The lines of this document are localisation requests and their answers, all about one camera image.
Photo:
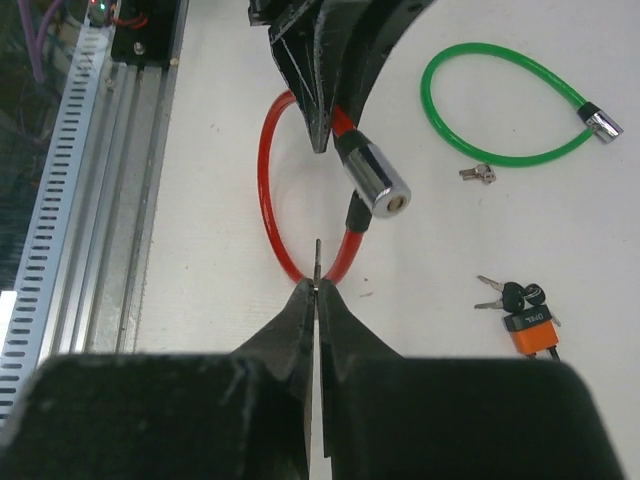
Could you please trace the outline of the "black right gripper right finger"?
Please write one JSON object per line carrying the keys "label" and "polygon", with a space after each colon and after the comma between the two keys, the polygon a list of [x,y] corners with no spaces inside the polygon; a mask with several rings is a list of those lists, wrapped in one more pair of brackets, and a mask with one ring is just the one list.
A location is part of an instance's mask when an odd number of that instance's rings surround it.
{"label": "black right gripper right finger", "polygon": [[324,453],[337,479],[620,479],[591,393],[549,360],[394,351],[319,286]]}

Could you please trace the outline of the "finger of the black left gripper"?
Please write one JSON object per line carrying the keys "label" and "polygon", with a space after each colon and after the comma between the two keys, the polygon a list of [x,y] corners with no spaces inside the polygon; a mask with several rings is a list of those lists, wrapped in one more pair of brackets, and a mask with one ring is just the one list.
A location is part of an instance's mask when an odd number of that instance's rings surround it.
{"label": "finger of the black left gripper", "polygon": [[340,62],[371,1],[251,1],[249,22],[266,26],[273,59],[304,118],[314,152],[326,151]]}
{"label": "finger of the black left gripper", "polygon": [[433,0],[371,1],[351,29],[335,105],[358,126],[373,86],[392,50]]}

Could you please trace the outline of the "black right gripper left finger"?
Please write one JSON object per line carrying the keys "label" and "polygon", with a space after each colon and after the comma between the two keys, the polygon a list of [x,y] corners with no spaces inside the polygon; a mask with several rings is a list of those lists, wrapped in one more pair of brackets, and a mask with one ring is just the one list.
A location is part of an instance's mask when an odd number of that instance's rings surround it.
{"label": "black right gripper left finger", "polygon": [[227,354],[53,357],[1,434],[5,479],[305,479],[314,290]]}

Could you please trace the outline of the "red cable lock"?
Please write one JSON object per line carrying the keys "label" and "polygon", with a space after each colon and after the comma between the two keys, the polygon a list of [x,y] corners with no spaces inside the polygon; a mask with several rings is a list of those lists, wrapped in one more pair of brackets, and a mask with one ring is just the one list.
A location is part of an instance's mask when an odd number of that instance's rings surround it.
{"label": "red cable lock", "polygon": [[[265,190],[271,195],[283,245],[298,270],[310,275],[317,237],[326,241],[324,271],[330,269],[339,251],[350,194],[335,164],[335,153],[318,158],[309,153],[301,138],[300,122],[299,112],[289,106],[274,130],[270,183]],[[374,222],[362,241],[359,256],[339,287],[369,290],[375,285],[406,286],[419,278],[423,263],[417,238],[410,229],[410,222],[415,218],[415,208],[411,206],[404,219]]]}

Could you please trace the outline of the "orange black padlock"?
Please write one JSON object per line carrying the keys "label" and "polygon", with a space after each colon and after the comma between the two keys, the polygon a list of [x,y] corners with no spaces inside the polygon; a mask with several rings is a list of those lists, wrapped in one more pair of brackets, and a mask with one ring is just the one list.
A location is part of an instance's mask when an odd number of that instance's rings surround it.
{"label": "orange black padlock", "polygon": [[557,351],[559,339],[547,305],[507,315],[503,323],[519,354],[535,359],[539,352],[547,351],[552,360],[560,360]]}

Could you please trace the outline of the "keys of orange padlock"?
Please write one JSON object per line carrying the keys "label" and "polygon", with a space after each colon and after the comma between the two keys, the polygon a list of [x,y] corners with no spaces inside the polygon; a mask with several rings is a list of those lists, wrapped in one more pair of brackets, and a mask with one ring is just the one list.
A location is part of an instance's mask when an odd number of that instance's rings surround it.
{"label": "keys of orange padlock", "polygon": [[494,302],[476,304],[476,310],[503,310],[517,315],[523,313],[527,305],[538,307],[546,302],[546,294],[538,284],[531,283],[523,287],[517,282],[497,282],[483,275],[478,275],[477,279],[498,291],[501,297]]}

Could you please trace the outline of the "silver keys of green lock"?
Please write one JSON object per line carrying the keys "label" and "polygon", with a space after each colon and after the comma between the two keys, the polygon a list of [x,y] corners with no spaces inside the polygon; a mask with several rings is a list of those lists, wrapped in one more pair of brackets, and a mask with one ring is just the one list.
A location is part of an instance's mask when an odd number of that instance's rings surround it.
{"label": "silver keys of green lock", "polygon": [[459,176],[464,181],[478,180],[485,185],[491,184],[496,180],[494,169],[489,164],[478,164],[473,168],[463,169],[459,171]]}

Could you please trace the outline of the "green cable lock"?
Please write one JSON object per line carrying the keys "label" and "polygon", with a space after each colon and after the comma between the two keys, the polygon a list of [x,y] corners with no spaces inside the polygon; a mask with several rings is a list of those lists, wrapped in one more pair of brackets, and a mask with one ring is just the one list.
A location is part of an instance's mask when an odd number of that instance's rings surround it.
{"label": "green cable lock", "polygon": [[419,81],[434,132],[462,155],[502,168],[566,157],[623,128],[597,103],[538,61],[504,46],[464,42],[437,53]]}

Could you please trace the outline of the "silver keys of red lock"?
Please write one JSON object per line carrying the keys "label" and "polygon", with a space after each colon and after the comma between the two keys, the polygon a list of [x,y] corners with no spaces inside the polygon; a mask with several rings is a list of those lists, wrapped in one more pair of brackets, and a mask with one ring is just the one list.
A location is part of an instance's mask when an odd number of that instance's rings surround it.
{"label": "silver keys of red lock", "polygon": [[315,252],[314,252],[314,271],[313,271],[313,287],[317,292],[322,278],[322,261],[321,261],[322,242],[319,238],[315,240]]}

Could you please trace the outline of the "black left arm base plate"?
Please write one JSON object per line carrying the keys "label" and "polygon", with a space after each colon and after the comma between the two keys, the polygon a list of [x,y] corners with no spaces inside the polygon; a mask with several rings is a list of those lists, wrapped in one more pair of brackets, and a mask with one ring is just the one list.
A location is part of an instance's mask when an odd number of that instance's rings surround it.
{"label": "black left arm base plate", "polygon": [[115,28],[110,57],[114,63],[166,71],[173,57],[178,24],[188,1],[116,1],[110,8]]}

